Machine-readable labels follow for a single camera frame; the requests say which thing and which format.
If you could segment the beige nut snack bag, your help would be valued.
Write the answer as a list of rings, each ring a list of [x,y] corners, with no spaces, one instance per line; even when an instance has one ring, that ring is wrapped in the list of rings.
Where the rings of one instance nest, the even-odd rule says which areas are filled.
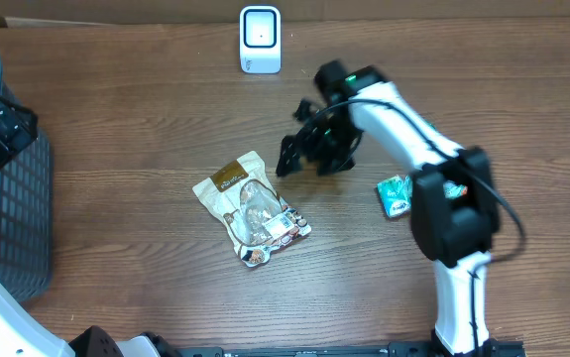
[[[251,151],[196,184],[192,191],[225,227],[237,257],[248,267],[310,235],[308,221],[274,189],[263,159]]]

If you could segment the small teal tissue pack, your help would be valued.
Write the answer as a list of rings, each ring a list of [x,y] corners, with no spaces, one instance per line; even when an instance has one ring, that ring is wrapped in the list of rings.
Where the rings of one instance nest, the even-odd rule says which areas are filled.
[[[394,176],[380,181],[377,190],[389,218],[396,218],[411,209],[412,183],[410,177]]]

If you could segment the teal wet wipes pack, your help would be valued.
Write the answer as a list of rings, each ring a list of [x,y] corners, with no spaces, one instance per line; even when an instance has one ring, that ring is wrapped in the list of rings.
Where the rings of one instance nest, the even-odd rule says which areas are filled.
[[[456,199],[465,195],[468,191],[468,187],[463,184],[457,184],[453,181],[447,181],[444,185],[444,194],[448,199]]]

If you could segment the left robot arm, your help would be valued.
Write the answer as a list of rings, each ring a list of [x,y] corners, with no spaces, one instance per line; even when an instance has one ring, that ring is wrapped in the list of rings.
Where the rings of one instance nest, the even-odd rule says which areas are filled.
[[[37,115],[0,95],[0,170],[38,137]],[[113,340],[91,326],[67,342],[36,322],[0,283],[0,356],[177,356],[162,337],[143,333]]]

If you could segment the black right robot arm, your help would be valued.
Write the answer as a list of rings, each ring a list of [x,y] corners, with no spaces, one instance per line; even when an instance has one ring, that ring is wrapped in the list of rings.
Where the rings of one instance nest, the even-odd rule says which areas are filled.
[[[283,138],[277,176],[302,162],[320,176],[348,171],[363,135],[377,140],[410,176],[410,229],[435,272],[434,342],[446,356],[488,353],[483,279],[500,218],[487,155],[437,132],[373,66],[349,72],[333,60],[314,85],[325,105],[300,101],[293,116],[301,128]]]

